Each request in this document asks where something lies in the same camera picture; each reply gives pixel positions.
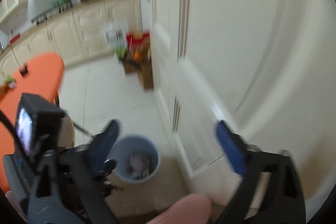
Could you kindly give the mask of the blue trash bin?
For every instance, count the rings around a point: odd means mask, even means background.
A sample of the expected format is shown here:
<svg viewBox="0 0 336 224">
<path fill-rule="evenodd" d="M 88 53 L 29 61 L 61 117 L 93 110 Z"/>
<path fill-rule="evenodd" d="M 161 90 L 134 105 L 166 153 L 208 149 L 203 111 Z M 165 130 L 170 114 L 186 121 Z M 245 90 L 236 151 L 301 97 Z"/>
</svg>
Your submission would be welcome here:
<svg viewBox="0 0 336 224">
<path fill-rule="evenodd" d="M 130 184 L 149 181 L 161 166 L 161 154 L 156 144 L 143 135 L 127 135 L 116 141 L 109 159 L 116 162 L 113 174 Z"/>
</svg>

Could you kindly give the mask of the pink clothed leg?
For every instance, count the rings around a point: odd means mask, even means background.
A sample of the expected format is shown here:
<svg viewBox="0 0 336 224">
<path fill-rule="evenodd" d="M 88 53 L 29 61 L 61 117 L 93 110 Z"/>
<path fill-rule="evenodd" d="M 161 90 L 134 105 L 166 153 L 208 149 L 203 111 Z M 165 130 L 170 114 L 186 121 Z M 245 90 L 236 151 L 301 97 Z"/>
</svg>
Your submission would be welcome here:
<svg viewBox="0 0 336 224">
<path fill-rule="evenodd" d="M 189 194 L 148 223 L 207 223 L 212 214 L 211 200 L 204 194 Z"/>
</svg>

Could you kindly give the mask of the green wrapper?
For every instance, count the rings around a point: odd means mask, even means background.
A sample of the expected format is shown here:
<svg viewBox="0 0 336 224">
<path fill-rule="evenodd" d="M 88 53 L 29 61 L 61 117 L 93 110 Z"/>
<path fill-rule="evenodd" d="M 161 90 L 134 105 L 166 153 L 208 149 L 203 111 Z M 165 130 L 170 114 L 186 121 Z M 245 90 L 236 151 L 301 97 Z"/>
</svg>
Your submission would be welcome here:
<svg viewBox="0 0 336 224">
<path fill-rule="evenodd" d="M 3 84 L 9 89 L 14 89 L 17 85 L 17 81 L 13 76 L 9 75 L 3 80 Z"/>
</svg>

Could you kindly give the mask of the round table orange cloth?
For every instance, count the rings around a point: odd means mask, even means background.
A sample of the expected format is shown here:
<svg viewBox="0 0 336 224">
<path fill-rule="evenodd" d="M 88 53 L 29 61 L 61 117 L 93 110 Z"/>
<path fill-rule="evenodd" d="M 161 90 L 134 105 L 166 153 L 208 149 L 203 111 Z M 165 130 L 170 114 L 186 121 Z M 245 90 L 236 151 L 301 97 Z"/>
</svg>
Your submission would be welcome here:
<svg viewBox="0 0 336 224">
<path fill-rule="evenodd" d="M 57 149 L 64 111 L 55 99 L 63 77 L 64 63 L 54 52 L 43 53 L 27 62 L 29 73 L 14 73 L 16 87 L 1 100 L 1 145 L 13 138 L 11 151 L 3 155 L 14 158 L 18 177 L 31 186 L 43 154 Z"/>
</svg>

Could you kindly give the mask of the black small object on table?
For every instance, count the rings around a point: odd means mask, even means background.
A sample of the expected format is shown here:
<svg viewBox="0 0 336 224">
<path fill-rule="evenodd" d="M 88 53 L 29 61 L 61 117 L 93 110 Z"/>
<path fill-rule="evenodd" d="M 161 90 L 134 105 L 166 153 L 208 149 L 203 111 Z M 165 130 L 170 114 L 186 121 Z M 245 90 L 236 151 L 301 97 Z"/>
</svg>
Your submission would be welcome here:
<svg viewBox="0 0 336 224">
<path fill-rule="evenodd" d="M 27 63 L 24 63 L 20 68 L 19 68 L 19 73 L 22 77 L 25 77 L 29 73 L 28 70 L 28 65 Z"/>
</svg>

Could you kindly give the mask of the red basin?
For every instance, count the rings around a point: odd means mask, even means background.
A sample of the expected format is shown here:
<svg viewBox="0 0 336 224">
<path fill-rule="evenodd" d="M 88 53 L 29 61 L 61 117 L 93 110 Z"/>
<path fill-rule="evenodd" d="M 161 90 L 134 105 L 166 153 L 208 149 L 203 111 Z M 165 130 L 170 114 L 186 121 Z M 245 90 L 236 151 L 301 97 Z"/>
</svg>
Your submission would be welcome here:
<svg viewBox="0 0 336 224">
<path fill-rule="evenodd" d="M 15 35 L 15 36 L 13 36 L 13 37 L 9 40 L 9 43 L 10 43 L 10 44 L 14 43 L 14 42 L 17 41 L 20 37 L 21 37 L 21 34 L 17 34 L 17 35 Z"/>
</svg>

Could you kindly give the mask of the cardboard box with oil bottles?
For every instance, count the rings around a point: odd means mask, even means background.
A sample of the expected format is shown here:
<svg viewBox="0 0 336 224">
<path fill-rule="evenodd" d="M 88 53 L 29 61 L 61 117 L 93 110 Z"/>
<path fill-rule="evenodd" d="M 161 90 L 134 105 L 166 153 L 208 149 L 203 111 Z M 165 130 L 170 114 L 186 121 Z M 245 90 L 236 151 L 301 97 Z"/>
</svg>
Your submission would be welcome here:
<svg viewBox="0 0 336 224">
<path fill-rule="evenodd" d="M 121 61 L 126 74 L 137 74 L 139 83 L 144 90 L 154 88 L 150 38 L 144 41 L 135 51 L 128 50 Z"/>
</svg>

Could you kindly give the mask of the lower cabinets with counter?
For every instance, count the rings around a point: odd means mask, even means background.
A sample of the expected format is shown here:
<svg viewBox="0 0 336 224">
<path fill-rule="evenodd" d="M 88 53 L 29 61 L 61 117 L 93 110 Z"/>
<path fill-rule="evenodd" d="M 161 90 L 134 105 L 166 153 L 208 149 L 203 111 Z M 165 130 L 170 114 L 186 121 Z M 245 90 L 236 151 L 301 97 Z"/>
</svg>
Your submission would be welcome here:
<svg viewBox="0 0 336 224">
<path fill-rule="evenodd" d="M 113 54 L 106 32 L 142 30 L 140 0 L 91 0 L 27 30 L 1 53 L 1 77 L 34 56 L 59 54 L 66 67 Z"/>
</svg>

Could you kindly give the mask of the rice bag on floor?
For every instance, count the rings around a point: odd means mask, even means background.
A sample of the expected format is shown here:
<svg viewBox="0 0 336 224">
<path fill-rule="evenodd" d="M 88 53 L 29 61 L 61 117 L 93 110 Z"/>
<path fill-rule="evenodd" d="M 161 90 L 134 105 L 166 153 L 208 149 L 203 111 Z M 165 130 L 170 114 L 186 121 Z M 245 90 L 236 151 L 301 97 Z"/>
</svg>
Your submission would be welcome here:
<svg viewBox="0 0 336 224">
<path fill-rule="evenodd" d="M 128 52 L 126 34 L 128 25 L 126 21 L 109 23 L 105 30 L 108 46 L 118 59 L 123 59 Z"/>
</svg>

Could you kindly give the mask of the white door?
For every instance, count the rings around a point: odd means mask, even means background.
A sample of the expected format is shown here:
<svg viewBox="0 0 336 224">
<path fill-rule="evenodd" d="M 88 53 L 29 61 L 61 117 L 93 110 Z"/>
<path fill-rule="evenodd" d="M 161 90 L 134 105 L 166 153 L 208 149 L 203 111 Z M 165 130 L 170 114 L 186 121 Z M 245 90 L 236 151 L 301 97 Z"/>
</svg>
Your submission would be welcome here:
<svg viewBox="0 0 336 224">
<path fill-rule="evenodd" d="M 183 178 L 225 205 L 215 137 L 290 152 L 311 218 L 335 185 L 335 0 L 149 0 L 155 95 Z"/>
</svg>

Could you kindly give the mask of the gas stove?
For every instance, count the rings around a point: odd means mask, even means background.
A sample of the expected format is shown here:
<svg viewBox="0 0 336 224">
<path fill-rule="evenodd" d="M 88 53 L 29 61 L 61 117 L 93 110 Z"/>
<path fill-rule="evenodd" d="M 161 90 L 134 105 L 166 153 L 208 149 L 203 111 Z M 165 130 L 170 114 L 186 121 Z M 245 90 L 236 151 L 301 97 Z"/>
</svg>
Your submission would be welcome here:
<svg viewBox="0 0 336 224">
<path fill-rule="evenodd" d="M 66 2 L 62 5 L 55 6 L 49 10 L 46 10 L 38 14 L 36 17 L 32 18 L 31 23 L 36 24 L 36 25 L 41 24 L 44 21 L 52 18 L 53 16 L 64 13 L 65 11 L 72 9 L 73 7 L 74 7 L 74 4 L 72 2 Z"/>
</svg>

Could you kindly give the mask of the green electric cooker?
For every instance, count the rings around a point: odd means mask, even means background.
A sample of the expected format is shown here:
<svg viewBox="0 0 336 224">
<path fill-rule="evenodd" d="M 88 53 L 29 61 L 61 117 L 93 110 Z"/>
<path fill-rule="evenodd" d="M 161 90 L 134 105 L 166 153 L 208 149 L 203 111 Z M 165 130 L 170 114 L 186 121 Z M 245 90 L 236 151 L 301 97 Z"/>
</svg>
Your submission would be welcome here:
<svg viewBox="0 0 336 224">
<path fill-rule="evenodd" d="M 51 2 L 51 7 L 57 7 L 57 6 L 60 6 L 60 5 L 63 5 L 63 4 L 65 4 L 65 3 L 67 3 L 67 2 L 71 2 L 72 0 L 53 0 L 52 2 Z"/>
</svg>

